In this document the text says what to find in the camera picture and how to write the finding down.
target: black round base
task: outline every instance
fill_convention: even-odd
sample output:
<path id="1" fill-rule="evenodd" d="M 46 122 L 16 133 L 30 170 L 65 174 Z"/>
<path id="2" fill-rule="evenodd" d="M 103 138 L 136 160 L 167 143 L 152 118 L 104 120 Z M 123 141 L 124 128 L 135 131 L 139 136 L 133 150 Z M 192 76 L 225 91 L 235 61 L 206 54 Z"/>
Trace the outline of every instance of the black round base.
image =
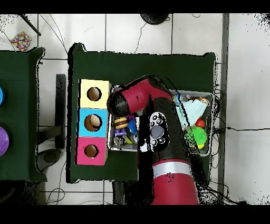
<path id="1" fill-rule="evenodd" d="M 154 14 L 141 14 L 142 19 L 151 25 L 158 25 L 160 23 L 163 23 L 166 18 L 168 18 L 168 14 L 160 14 L 160 13 L 154 13 Z"/>

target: yellow box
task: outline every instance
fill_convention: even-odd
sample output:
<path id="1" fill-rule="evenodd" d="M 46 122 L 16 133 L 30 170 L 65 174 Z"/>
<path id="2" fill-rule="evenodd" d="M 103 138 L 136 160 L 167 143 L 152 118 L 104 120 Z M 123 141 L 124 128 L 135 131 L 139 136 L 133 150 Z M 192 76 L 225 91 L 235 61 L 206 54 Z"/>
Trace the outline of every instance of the yellow box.
<path id="1" fill-rule="evenodd" d="M 81 108 L 107 109 L 107 99 L 111 90 L 109 81 L 81 79 L 79 82 Z"/>

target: round hole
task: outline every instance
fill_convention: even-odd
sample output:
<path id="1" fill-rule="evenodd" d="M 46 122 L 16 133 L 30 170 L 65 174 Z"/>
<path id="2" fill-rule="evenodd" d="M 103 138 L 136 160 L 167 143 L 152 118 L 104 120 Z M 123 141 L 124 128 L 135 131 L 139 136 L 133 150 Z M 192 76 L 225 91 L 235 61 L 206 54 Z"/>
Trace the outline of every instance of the round hole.
<path id="1" fill-rule="evenodd" d="M 98 87 L 91 87 L 87 91 L 87 97 L 91 101 L 98 101 L 101 98 L 101 91 Z"/>
<path id="2" fill-rule="evenodd" d="M 101 126 L 101 117 L 96 114 L 88 115 L 84 120 L 84 127 L 90 132 L 97 132 Z"/>
<path id="3" fill-rule="evenodd" d="M 84 153 L 87 157 L 94 158 L 99 153 L 99 150 L 95 145 L 88 145 L 85 147 Z"/>

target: green spiky ball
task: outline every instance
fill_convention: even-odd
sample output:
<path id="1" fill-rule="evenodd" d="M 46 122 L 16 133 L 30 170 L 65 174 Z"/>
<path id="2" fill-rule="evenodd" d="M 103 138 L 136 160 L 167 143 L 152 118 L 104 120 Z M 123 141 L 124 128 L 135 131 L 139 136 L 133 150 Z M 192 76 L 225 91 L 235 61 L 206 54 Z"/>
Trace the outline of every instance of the green spiky ball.
<path id="1" fill-rule="evenodd" d="M 191 127 L 185 134 L 186 139 L 191 143 L 193 142 L 193 136 L 197 145 L 203 145 L 207 140 L 207 134 L 201 127 Z"/>

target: red ball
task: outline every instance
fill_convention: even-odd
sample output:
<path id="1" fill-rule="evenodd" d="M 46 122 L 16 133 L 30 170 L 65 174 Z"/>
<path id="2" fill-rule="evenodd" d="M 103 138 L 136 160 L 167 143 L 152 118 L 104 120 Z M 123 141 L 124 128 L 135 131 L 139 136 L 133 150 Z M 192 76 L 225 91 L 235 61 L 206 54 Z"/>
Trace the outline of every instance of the red ball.
<path id="1" fill-rule="evenodd" d="M 204 120 L 202 120 L 202 119 L 198 119 L 198 120 L 196 121 L 195 125 L 196 125 L 197 127 L 203 128 L 203 127 L 205 126 L 205 122 L 204 122 Z"/>

